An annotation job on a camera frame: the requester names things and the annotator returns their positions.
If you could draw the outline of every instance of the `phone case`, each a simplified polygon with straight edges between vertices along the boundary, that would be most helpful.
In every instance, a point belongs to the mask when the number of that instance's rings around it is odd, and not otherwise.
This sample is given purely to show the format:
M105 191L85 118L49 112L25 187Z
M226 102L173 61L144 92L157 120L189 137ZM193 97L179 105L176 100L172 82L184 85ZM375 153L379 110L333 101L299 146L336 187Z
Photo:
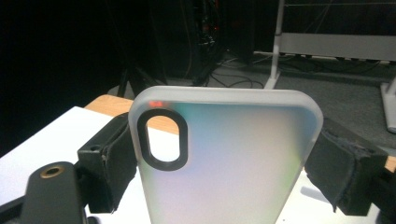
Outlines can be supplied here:
M155 116L179 128L174 161L150 152ZM153 87L129 122L151 223L262 224L276 222L323 117L298 91Z

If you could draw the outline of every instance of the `dark background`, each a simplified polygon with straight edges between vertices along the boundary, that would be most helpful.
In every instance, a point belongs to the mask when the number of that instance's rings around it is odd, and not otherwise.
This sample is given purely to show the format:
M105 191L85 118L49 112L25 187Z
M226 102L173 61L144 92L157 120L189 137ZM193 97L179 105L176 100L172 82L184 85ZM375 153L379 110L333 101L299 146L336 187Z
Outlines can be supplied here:
M119 84L125 60L120 46L113 41L115 34L109 29L104 2L0 0L0 156L72 106L84 106ZM167 6L167 1L161 2L162 7ZM164 74L172 76L171 72L164 71L162 60L166 55L158 53L161 48L150 21L156 16L150 13L161 13L155 1L108 3L119 22L127 57L158 79ZM242 24L238 20L249 21L239 30L227 30L230 48L247 54L245 58L253 49L272 51L276 0L252 0L245 5L244 0L223 3L233 24ZM323 7L292 11L289 7L285 30L304 31L312 20L316 22L312 27L317 30L321 19L315 18L322 11ZM320 33L349 34L353 30L353 34L394 35L394 12L395 7L332 7L318 30ZM334 22L345 25L334 31Z

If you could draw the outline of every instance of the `white table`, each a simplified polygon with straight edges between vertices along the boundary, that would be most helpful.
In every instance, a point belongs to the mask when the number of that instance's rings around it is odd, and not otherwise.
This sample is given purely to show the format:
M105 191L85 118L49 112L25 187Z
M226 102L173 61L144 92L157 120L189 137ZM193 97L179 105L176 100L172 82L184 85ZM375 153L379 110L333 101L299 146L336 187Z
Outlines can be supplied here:
M77 150L104 127L112 117L84 108L73 107L43 130L16 147L0 159L0 204L10 202L24 194L29 175L36 169L55 161L78 160ZM177 138L172 133L150 129L150 137ZM283 223L375 223L378 209L372 206L368 217L346 217L341 211L332 212L320 191L302 172L277 224ZM90 215L101 223L149 224L143 188L139 173L130 183L114 214Z

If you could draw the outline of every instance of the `table surface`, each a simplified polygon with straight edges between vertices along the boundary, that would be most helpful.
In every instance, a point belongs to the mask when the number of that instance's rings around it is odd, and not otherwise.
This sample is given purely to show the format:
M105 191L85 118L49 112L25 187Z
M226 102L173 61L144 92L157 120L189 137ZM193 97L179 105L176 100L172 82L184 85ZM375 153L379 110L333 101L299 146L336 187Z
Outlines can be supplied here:
M29 175L37 168L56 161L76 162L76 150L83 146L114 116L127 112L133 102L103 95L86 108L73 107L43 130L26 140L0 160L0 204L21 197ZM154 120L149 131L158 142L177 139L172 134L167 120ZM137 171L134 181L125 190L120 207L114 214L91 214L103 224L138 223L149 224L149 212L143 192L142 181ZM332 211L332 206L312 185L302 171L276 224L372 224L378 208L372 205L367 217L346 217L342 212Z
M85 106L85 108L115 117L119 114L128 112L132 103L132 100L117 96L101 95ZM178 134L177 125L166 117L155 117L148 121L148 126L157 130ZM396 157L389 156L385 167L394 172L396 169Z

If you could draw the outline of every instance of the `floor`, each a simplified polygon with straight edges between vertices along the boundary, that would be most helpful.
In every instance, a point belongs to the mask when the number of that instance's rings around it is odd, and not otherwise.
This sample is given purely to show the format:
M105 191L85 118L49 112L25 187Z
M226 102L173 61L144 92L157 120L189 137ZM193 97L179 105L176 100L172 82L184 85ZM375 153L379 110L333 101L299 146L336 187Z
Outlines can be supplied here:
M206 82L207 87L262 89L270 74L271 54L256 52L245 64L225 54ZM302 91L312 97L324 116L396 155L396 134L386 129L379 86L396 74L388 62L305 58L284 55L280 59L278 90ZM168 85L189 86L189 79L168 78ZM108 93L115 94L117 87ZM128 86L125 98L134 99Z

